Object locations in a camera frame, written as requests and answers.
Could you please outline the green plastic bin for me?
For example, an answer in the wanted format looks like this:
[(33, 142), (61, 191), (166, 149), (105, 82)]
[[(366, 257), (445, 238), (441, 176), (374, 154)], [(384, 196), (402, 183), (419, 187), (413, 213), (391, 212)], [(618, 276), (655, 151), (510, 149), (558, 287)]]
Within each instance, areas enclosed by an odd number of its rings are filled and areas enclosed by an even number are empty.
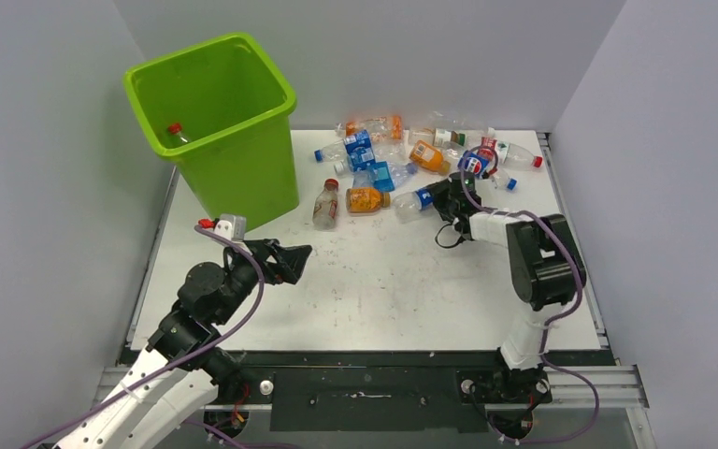
[[(296, 93), (252, 36), (231, 33), (135, 65), (123, 86), (152, 150), (208, 215), (242, 215), (254, 229), (298, 207)], [(172, 123), (190, 143), (176, 144)]]

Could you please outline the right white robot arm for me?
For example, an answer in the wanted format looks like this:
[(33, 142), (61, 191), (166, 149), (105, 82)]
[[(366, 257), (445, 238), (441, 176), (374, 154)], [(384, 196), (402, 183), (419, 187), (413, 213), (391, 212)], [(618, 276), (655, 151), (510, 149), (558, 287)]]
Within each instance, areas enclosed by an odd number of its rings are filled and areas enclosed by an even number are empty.
[(542, 376), (553, 324), (582, 302), (586, 271), (567, 219), (484, 207), (474, 176), (466, 172), (425, 190), (440, 218), (459, 234), (458, 244), (479, 241), (507, 251), (520, 306), (498, 349), (501, 368), (493, 372), (491, 385), (499, 398), (515, 400)]

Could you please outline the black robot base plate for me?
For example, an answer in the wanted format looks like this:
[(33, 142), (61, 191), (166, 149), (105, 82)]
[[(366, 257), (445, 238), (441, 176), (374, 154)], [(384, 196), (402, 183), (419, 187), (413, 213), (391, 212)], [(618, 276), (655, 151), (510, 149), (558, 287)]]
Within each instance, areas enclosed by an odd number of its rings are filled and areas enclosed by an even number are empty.
[(528, 430), (553, 400), (543, 368), (509, 369), (496, 351), (250, 351), (206, 406), (236, 437), (262, 412), (275, 432)]

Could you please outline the red label clear bottle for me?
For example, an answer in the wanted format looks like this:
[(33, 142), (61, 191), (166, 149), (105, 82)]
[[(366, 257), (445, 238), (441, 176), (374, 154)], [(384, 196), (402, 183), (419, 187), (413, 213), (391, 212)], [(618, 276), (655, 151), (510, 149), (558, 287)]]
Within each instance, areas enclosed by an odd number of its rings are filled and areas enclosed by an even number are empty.
[(191, 142), (191, 139), (183, 131), (183, 128), (180, 123), (170, 124), (167, 127), (167, 131), (178, 146), (182, 146)]

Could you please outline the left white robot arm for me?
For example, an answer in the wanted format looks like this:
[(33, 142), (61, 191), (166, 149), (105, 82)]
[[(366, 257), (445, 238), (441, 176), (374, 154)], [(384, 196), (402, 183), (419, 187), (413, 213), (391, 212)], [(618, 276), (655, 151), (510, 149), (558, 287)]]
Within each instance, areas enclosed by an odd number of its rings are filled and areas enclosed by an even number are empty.
[(241, 367), (220, 348), (218, 328), (251, 293), (297, 283), (312, 248), (284, 247), (275, 239), (220, 242), (223, 261), (188, 271), (134, 365), (56, 447), (152, 448), (200, 407), (238, 396)]

